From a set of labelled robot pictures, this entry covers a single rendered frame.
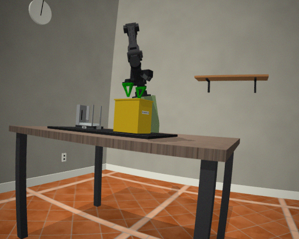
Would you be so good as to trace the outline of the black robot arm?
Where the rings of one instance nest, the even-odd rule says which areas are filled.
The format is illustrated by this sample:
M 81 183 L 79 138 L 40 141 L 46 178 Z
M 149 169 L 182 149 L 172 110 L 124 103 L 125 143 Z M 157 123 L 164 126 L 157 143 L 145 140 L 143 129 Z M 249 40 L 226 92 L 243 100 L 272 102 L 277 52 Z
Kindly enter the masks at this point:
M 132 78 L 144 81 L 145 84 L 147 84 L 147 81 L 150 81 L 153 77 L 153 71 L 152 70 L 141 70 L 141 62 L 143 58 L 143 53 L 139 49 L 139 46 L 137 45 L 137 31 L 139 30 L 139 24 L 134 23 L 128 23 L 126 25 L 123 25 L 124 33 L 127 33 L 129 37 L 129 45 L 128 45 L 128 62 L 130 63 L 131 70 L 132 71 Z M 146 81 L 147 80 L 147 81 Z

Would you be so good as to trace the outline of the yellow open-top bin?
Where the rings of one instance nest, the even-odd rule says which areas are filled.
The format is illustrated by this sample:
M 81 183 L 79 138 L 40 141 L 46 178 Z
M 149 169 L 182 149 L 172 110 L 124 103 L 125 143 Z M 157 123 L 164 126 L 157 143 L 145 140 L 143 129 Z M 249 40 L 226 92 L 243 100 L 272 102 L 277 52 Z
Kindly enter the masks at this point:
M 141 98 L 114 100 L 113 131 L 150 133 L 153 101 Z

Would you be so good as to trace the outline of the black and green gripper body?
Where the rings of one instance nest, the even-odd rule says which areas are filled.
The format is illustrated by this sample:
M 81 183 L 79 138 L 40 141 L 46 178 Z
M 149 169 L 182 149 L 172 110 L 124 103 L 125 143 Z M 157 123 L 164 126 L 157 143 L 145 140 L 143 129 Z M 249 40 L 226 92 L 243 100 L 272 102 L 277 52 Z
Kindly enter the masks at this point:
M 130 79 L 125 79 L 125 82 L 122 83 L 133 83 L 138 85 L 139 87 L 146 87 L 145 82 L 132 78 L 132 71 L 133 70 L 131 70 Z

